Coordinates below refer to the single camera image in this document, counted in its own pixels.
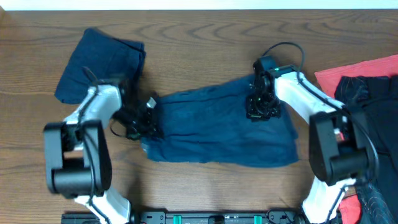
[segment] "dark blue garment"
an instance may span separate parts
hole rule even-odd
[[[69,59],[55,97],[62,103],[81,103],[91,85],[83,73],[88,67],[98,79],[123,75],[138,81],[144,67],[144,44],[119,40],[97,29],[87,29]]]
[[[142,138],[153,161],[228,162],[279,167],[297,161],[297,133],[282,104],[281,118],[252,122],[245,101],[254,75],[158,99],[164,139]]]

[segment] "wooden table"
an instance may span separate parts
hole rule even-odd
[[[76,108],[53,93],[87,27],[144,42],[141,87],[160,95],[245,76],[266,48],[283,40],[303,45],[313,83],[315,71],[398,53],[397,11],[8,12],[0,23],[1,223],[59,223],[65,210],[85,210],[47,190],[42,130]],[[291,47],[272,53],[281,65],[300,60]],[[138,142],[106,130],[113,185],[137,209],[297,207],[313,174],[307,125],[292,117],[301,160],[278,169],[156,163]]]

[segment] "folded blue cloth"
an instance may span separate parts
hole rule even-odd
[[[55,97],[62,103],[81,103],[91,85],[83,73],[88,67],[98,79],[123,75],[138,81],[144,67],[144,44],[115,39],[101,31],[85,31],[63,72]]]
[[[228,162],[250,167],[286,166],[298,160],[297,133],[284,103],[282,116],[252,122],[245,101],[254,75],[158,99],[163,139],[142,138],[149,159]]]

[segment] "black cloth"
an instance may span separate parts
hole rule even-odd
[[[281,118],[252,122],[245,101],[254,75],[158,100],[164,139],[142,138],[153,161],[227,162],[279,167],[297,161],[297,133],[282,104]]]
[[[342,77],[335,98],[363,107],[380,163],[379,177],[374,185],[398,222],[398,76]]]
[[[386,199],[373,183],[356,188],[361,204],[361,218],[358,224],[394,224]]]
[[[121,40],[87,29],[55,90],[55,97],[62,103],[81,103],[87,95],[91,81],[83,73],[89,68],[98,79],[108,79],[116,75],[138,81],[144,67],[144,44],[131,40]]]

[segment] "black cable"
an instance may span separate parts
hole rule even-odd
[[[91,206],[91,207],[94,209],[94,211],[95,211],[96,213],[98,213],[100,216],[102,216],[102,217],[105,219],[105,222],[106,222],[107,224],[110,224],[111,222],[110,222],[109,218],[108,218],[103,212],[101,212],[101,211],[97,208],[97,206],[95,206],[95,205],[93,204],[93,197],[94,197],[94,191],[95,191],[95,171],[94,171],[94,167],[93,167],[93,156],[91,155],[90,150],[88,150],[88,145],[87,145],[87,142],[86,142],[85,137],[87,137],[87,138],[91,141],[91,144],[93,145],[93,147],[95,147],[95,149],[96,149],[97,152],[98,152],[98,147],[97,147],[97,145],[95,144],[93,138],[86,132],[86,129],[81,128],[81,120],[83,119],[83,117],[84,117],[84,115],[85,115],[85,112],[86,112],[87,108],[89,107],[89,105],[91,104],[91,102],[94,101],[95,97],[96,97],[96,96],[98,95],[98,93],[99,93],[99,89],[98,89],[98,79],[97,79],[97,77],[95,76],[95,74],[94,74],[89,68],[83,67],[83,71],[84,71],[84,74],[87,76],[87,78],[88,78],[88,79],[92,82],[92,84],[94,84],[94,86],[95,86],[95,92],[94,92],[93,96],[83,105],[83,107],[82,107],[81,110],[79,111],[78,122],[77,122],[78,129],[80,129],[80,131],[81,131],[81,139],[82,139],[83,144],[84,144],[84,149],[85,149],[85,151],[86,151],[86,153],[87,153],[88,161],[89,161],[89,163],[90,163],[91,189],[90,189],[90,197],[88,198],[88,202],[87,202],[87,203],[88,203],[89,206]]]
[[[340,199],[340,197],[341,197],[341,194],[342,194],[343,192],[345,192],[345,191],[346,191],[346,187],[349,187],[349,186],[350,186],[350,185],[344,185],[342,188],[340,188],[340,191],[338,192],[337,198],[336,198],[336,200],[333,202],[333,205],[331,206],[331,208],[330,208],[330,210],[329,210],[328,217],[327,217],[326,220],[325,220],[325,224],[329,224],[329,222],[330,222],[330,215],[333,213],[333,210],[335,209],[335,207],[336,207],[336,205],[337,205],[337,202],[339,201],[339,199]]]
[[[275,45],[273,45],[272,47],[268,48],[268,50],[266,50],[266,51],[263,53],[262,57],[265,56],[266,54],[268,54],[268,52],[269,52],[270,50],[272,50],[273,48],[275,48],[275,47],[277,47],[277,46],[279,46],[279,45],[293,45],[293,46],[295,46],[296,48],[298,48],[298,49],[301,51],[302,60],[301,60],[300,66],[298,67],[297,73],[296,73],[297,81],[298,81],[309,93],[311,93],[312,95],[314,95],[315,97],[317,97],[317,98],[318,98],[320,101],[322,101],[324,104],[326,104],[326,105],[332,107],[333,109],[335,109],[336,111],[340,112],[342,115],[344,115],[345,117],[347,117],[347,119],[351,120],[351,121],[359,128],[359,130],[364,134],[365,138],[367,139],[367,141],[369,142],[369,144],[370,144],[371,147],[372,147],[373,154],[374,154],[374,158],[375,158],[375,165],[374,165],[374,172],[373,172],[373,178],[375,179],[375,178],[377,177],[377,175],[378,175],[378,172],[379,172],[379,157],[378,157],[376,148],[374,147],[374,144],[373,144],[371,138],[369,137],[368,132],[367,132],[367,131],[365,130],[365,128],[364,128],[354,117],[352,117],[348,112],[346,112],[345,110],[343,110],[343,109],[337,107],[337,106],[334,105],[333,103],[330,103],[330,102],[328,101],[327,98],[324,98],[324,97],[320,96],[318,93],[316,93],[315,91],[313,91],[309,86],[306,86],[306,84],[304,84],[303,79],[300,78],[300,72],[301,72],[301,70],[303,69],[303,66],[304,66],[305,52],[304,52],[304,49],[303,49],[299,44],[296,44],[296,43],[293,43],[293,42],[280,42],[280,43],[275,44]],[[356,186],[356,185],[357,185],[357,184],[354,184],[354,185],[344,185],[344,186],[340,189],[340,192],[339,192],[337,198],[336,198],[335,201],[333,202],[333,206],[332,206],[331,209],[329,210],[328,217],[327,217],[327,219],[326,219],[326,221],[325,221],[326,224],[329,224],[329,222],[330,222],[330,215],[331,215],[332,211],[335,209],[336,204],[337,204],[337,202],[339,201],[339,199],[340,199],[340,197],[341,197],[341,194],[343,193],[343,191],[345,191],[345,188],[346,188],[346,187],[351,187],[351,186]]]
[[[289,216],[287,215],[287,213],[284,211],[286,218],[288,219],[289,223],[288,224],[293,224],[293,221],[289,218]]]
[[[112,121],[112,123],[109,125],[109,129],[111,130],[111,132],[112,132],[112,134],[114,134],[115,136],[117,136],[117,137],[121,137],[121,138],[126,138],[127,136],[126,135],[121,135],[121,134],[118,134],[118,133],[116,133],[114,130],[113,130],[113,125],[116,123],[116,120],[113,120]]]

